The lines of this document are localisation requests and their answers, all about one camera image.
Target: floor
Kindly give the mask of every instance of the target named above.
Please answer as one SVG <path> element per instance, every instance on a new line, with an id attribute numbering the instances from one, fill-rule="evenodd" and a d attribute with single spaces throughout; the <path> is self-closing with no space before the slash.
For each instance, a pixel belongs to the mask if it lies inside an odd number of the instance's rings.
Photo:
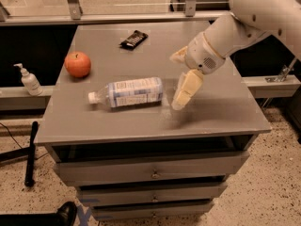
<path id="1" fill-rule="evenodd" d="M 102 226 L 132 225 L 300 225 L 301 224 L 301 145 L 298 133 L 283 116 L 281 109 L 264 109 L 273 130 L 259 135 L 249 148 L 251 156 L 239 172 L 228 179 L 228 187 L 214 200 L 213 209 L 203 215 L 165 218 L 143 218 L 101 222 Z M 22 146 L 29 145 L 32 121 L 42 116 L 0 117 Z M 1 152 L 18 149 L 8 131 L 0 127 Z M 37 148 L 36 157 L 45 154 Z M 74 225 L 98 225 L 76 199 L 73 187 L 65 186 L 52 170 L 54 160 L 49 155 L 35 162 L 35 185 L 24 186 L 26 162 L 0 165 L 0 214 L 51 213 L 66 201 L 74 201 L 79 213 Z"/>

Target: plastic bottle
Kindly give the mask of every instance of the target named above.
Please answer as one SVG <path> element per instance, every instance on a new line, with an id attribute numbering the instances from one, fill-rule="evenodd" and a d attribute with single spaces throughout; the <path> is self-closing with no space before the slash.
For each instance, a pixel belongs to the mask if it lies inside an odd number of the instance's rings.
<path id="1" fill-rule="evenodd" d="M 24 84 L 25 88 L 31 95 L 39 95 L 43 92 L 37 77 L 23 68 L 23 64 L 14 64 L 13 66 L 19 67 L 22 74 L 21 81 Z"/>
<path id="2" fill-rule="evenodd" d="M 98 91 L 90 92 L 88 100 L 91 104 L 101 103 L 114 108 L 160 102 L 162 95 L 161 79 L 152 77 L 109 83 Z"/>

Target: apple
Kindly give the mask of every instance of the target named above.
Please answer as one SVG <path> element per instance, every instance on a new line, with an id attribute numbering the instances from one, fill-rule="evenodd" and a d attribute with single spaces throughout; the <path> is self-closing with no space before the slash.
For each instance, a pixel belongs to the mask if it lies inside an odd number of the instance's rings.
<path id="1" fill-rule="evenodd" d="M 79 51 L 67 54 L 64 65 L 67 72 L 76 78 L 87 76 L 91 70 L 91 60 L 85 53 Z"/>

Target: table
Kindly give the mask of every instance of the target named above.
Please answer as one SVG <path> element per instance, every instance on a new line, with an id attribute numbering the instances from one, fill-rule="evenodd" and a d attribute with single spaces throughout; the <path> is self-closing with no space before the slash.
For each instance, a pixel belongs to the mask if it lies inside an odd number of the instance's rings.
<path id="1" fill-rule="evenodd" d="M 169 56 L 207 22 L 79 26 L 70 52 L 92 61 L 88 77 L 62 68 L 35 143 L 56 161 L 55 172 L 75 186 L 98 220 L 204 213 L 249 157 L 247 148 L 270 124 L 230 59 L 206 75 L 182 111 L 170 104 L 183 65 Z M 119 48 L 134 30 L 149 37 L 134 51 Z M 87 94 L 109 82 L 158 76 L 159 105 L 111 110 Z"/>

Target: drawer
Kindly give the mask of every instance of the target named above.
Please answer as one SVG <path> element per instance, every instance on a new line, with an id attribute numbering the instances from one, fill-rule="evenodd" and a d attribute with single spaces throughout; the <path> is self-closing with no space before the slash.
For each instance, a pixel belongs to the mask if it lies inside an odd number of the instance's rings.
<path id="1" fill-rule="evenodd" d="M 115 220 L 129 218 L 157 218 L 162 216 L 178 216 L 189 214 L 204 214 L 214 206 L 213 202 L 174 202 L 162 204 L 137 204 L 136 206 L 93 207 L 95 220 Z"/>
<path id="2" fill-rule="evenodd" d="M 77 197 L 85 206 L 134 203 L 158 203 L 213 199 L 226 189 L 226 183 L 202 183 L 201 178 L 157 181 L 139 184 L 98 186 L 95 190 L 80 190 Z"/>
<path id="3" fill-rule="evenodd" d="M 202 153 L 171 157 L 60 163 L 55 172 L 67 186 L 90 186 L 234 174 L 249 153 Z"/>

